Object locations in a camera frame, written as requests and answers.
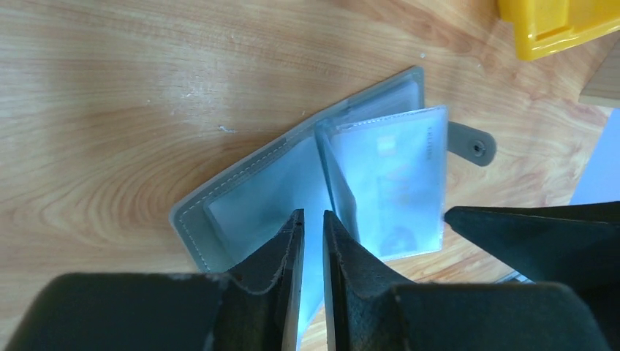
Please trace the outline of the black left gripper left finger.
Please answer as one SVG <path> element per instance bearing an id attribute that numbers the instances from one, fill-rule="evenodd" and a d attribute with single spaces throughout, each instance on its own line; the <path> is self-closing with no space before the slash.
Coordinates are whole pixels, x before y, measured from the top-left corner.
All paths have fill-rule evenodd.
<path id="1" fill-rule="evenodd" d="M 223 273 L 68 273 L 8 350 L 295 350 L 304 212 Z"/>

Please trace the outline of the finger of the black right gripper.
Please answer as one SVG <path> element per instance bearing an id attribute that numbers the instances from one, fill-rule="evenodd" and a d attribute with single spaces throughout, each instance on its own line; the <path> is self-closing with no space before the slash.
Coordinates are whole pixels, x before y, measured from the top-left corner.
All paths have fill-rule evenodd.
<path id="1" fill-rule="evenodd" d="M 545 208 L 456 206 L 453 231 L 534 282 L 619 283 L 619 202 Z"/>

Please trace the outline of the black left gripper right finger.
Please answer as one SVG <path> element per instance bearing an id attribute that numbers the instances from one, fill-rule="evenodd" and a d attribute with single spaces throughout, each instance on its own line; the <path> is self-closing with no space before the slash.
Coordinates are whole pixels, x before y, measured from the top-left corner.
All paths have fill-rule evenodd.
<path id="1" fill-rule="evenodd" d="M 323 219 L 330 350 L 609 350 L 593 311 L 558 283 L 418 284 Z"/>

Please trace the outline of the white VIP card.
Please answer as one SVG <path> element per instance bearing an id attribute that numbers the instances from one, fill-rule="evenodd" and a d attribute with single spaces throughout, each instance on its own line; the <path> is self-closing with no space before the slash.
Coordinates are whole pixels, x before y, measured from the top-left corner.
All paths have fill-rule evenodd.
<path id="1" fill-rule="evenodd" d="M 442 248 L 447 108 L 336 128 L 330 144 L 352 196 L 360 243 L 382 260 Z"/>

